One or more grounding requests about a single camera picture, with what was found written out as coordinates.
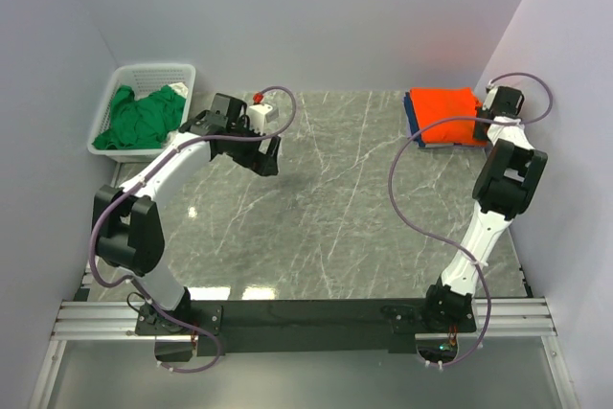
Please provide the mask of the orange t shirt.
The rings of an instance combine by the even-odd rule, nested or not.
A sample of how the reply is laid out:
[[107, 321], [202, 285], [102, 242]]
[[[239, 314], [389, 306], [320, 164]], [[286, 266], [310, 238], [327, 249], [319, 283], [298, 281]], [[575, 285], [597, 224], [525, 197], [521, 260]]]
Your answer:
[[[403, 103], [410, 135], [442, 119], [476, 117], [482, 106], [470, 88], [412, 88], [405, 94]], [[486, 142], [473, 137], [474, 127], [474, 121], [447, 122], [426, 130], [415, 139], [415, 143], [420, 148], [483, 147]]]

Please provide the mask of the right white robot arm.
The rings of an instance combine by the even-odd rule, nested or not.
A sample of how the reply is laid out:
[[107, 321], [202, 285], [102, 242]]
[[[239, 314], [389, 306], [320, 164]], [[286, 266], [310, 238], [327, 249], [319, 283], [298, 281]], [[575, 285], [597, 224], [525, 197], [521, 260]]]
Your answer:
[[472, 315], [479, 273], [497, 240], [528, 209], [547, 165], [548, 155], [531, 145], [520, 121], [524, 101], [520, 90], [495, 86], [477, 111], [493, 123], [478, 123], [474, 134], [489, 139], [492, 149], [473, 188], [473, 215], [461, 248], [426, 292], [423, 315], [436, 328], [453, 329]]

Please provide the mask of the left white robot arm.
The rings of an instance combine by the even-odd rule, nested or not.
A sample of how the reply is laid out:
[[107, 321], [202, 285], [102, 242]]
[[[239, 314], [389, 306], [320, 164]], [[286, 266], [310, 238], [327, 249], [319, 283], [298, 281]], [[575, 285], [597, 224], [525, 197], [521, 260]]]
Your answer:
[[279, 172], [279, 135], [268, 129], [279, 116], [258, 92], [253, 101], [217, 93], [210, 108], [182, 124], [170, 143], [120, 187], [101, 187], [94, 198], [90, 260], [119, 268], [146, 304], [140, 314], [163, 328], [191, 329], [196, 320], [189, 289], [163, 261], [160, 211], [184, 183], [218, 156], [261, 177]]

